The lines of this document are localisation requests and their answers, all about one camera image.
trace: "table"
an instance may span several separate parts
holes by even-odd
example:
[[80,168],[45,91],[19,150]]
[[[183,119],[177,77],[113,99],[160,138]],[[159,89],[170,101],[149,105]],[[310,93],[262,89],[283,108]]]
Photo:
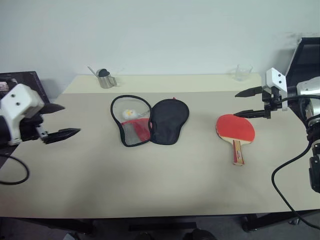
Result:
[[[81,128],[77,135],[44,145],[24,142],[13,156],[23,159],[30,179],[0,185],[0,215],[19,218],[130,218],[227,215],[288,211],[271,184],[271,173],[307,146],[300,120],[289,110],[271,119],[251,119],[253,143],[242,149],[246,165],[232,165],[232,146],[216,135],[222,114],[263,108],[261,96],[234,98],[261,84],[258,74],[244,82],[232,75],[116,76],[119,87],[102,89],[93,76],[77,76],[56,103],[65,110],[44,117],[49,132]],[[190,116],[176,144],[122,145],[110,115],[111,101],[124,93],[152,106],[175,97]],[[309,183],[309,152],[281,170],[275,180],[296,210],[320,208]],[[24,175],[13,161],[0,176]]]

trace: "black cable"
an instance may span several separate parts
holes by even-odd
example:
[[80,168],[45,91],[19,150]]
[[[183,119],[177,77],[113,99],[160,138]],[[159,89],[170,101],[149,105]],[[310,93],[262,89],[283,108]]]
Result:
[[310,222],[306,221],[299,213],[297,213],[293,207],[290,205],[290,203],[287,201],[287,199],[284,197],[284,195],[281,193],[281,191],[278,189],[276,183],[275,183],[275,175],[276,173],[282,169],[283,167],[293,163],[294,161],[298,160],[299,158],[302,158],[304,155],[306,155],[307,152],[309,152],[310,148],[311,148],[311,145],[312,143],[309,142],[308,146],[306,147],[306,149],[300,153],[298,156],[294,157],[293,159],[285,162],[284,164],[278,166],[272,173],[271,175],[271,182],[272,182],[272,185],[274,187],[274,189],[278,192],[278,194],[280,195],[280,197],[282,198],[282,200],[285,202],[285,204],[290,208],[290,210],[302,221],[304,222],[306,225],[308,225],[309,227],[311,228],[314,228],[314,229],[318,229],[320,230],[320,227],[317,226],[317,225],[314,225],[314,224],[311,224]]
[[0,157],[9,158],[9,159],[13,159],[13,160],[17,161],[18,163],[20,163],[24,167],[24,169],[26,171],[26,175],[25,175],[24,179],[22,179],[20,181],[0,181],[0,184],[2,184],[2,185],[18,185],[18,184],[22,184],[22,183],[24,183],[25,181],[28,180],[28,178],[30,176],[30,171],[29,171],[28,166],[23,161],[21,161],[17,157],[6,155],[6,154],[2,154],[2,153],[0,153]]
[[296,100],[296,99],[319,99],[320,96],[318,95],[299,95],[299,96],[290,96],[290,97],[285,97],[281,100],[281,102],[289,101],[289,100]]
[[306,123],[309,124],[309,122],[313,119],[317,119],[317,118],[320,118],[320,114],[318,115],[315,115],[315,116],[312,116],[312,117],[309,117],[307,120],[306,120]]

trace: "mesh pocket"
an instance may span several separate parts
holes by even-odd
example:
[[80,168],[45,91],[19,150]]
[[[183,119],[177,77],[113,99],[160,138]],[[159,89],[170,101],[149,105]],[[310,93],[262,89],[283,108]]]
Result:
[[112,101],[110,110],[126,147],[138,146],[150,140],[151,106],[143,98],[118,96]]

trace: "clear glass cup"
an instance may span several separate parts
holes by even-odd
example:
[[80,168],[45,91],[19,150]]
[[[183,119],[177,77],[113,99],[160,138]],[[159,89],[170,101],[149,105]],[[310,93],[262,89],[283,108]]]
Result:
[[248,79],[249,74],[251,73],[253,66],[238,64],[235,70],[235,80],[242,82]]

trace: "white ball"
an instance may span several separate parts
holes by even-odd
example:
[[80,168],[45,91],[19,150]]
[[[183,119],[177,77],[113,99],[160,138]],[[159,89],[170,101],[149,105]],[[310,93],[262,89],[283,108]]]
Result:
[[138,113],[134,109],[126,109],[122,113],[124,120],[134,120],[139,117]]

